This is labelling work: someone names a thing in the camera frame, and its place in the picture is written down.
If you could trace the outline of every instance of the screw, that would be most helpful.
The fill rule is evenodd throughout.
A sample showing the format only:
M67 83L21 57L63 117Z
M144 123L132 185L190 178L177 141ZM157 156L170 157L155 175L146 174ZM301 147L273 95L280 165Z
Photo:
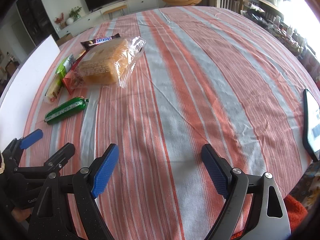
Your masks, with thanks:
M84 168L82 168L81 170L80 170L80 173L82 173L82 174L86 174L86 173L88 173L89 172L89 169L87 168L87 167L84 167Z
M270 172L266 172L264 174L268 179L272 179L272 174Z
M56 177L56 174L54 172L51 172L49 174L49 179L54 179Z
M239 168L233 168L233 169L232 169L232 172L235 173L235 174L240 174L240 173L241 173L241 169L239 169Z

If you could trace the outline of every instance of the wooden railing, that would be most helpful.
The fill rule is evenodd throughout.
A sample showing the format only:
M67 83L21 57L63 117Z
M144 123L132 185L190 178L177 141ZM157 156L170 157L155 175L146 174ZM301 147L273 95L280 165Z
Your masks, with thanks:
M266 18L271 21L273 21L277 15L279 15L282 20L284 18L279 8L267 0L214 0L214 6L229 9L240 14L241 10L243 10L249 2L263 9Z

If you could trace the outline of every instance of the tv stand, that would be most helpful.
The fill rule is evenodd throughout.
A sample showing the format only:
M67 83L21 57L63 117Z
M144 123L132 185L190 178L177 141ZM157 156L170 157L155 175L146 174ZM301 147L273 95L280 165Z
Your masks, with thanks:
M64 35L71 33L72 36L75 37L76 35L90 29L95 25L109 21L112 16L109 17L108 14L111 12L116 18L123 14L132 14L156 8L159 8L158 0L121 0L117 3L108 4L107 6L98 8L97 10L82 16L72 24L59 31L58 36L61 38Z

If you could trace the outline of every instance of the wooden stool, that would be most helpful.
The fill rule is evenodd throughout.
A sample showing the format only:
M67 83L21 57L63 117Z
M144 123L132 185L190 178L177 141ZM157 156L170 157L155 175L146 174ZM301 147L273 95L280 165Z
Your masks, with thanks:
M113 19L112 13L113 13L113 12L116 12L116 11L120 11L121 15L122 15L122 16L125 16L125 13L124 13L124 10L123 10L123 9L125 9L125 8L127 8L127 5L122 5L122 6L113 8L113 9L111 9L111 10L105 11L105 12L103 13L103 15L109 14L109 18L110 18L110 20L112 20L112 19Z

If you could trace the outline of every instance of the green sausage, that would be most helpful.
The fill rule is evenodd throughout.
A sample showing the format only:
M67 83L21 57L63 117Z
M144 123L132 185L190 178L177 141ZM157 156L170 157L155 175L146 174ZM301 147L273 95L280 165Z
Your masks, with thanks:
M84 99L83 97L72 98L48 112L44 116L44 122L47 124L54 124L77 114L86 108L86 102L89 102L89 99Z

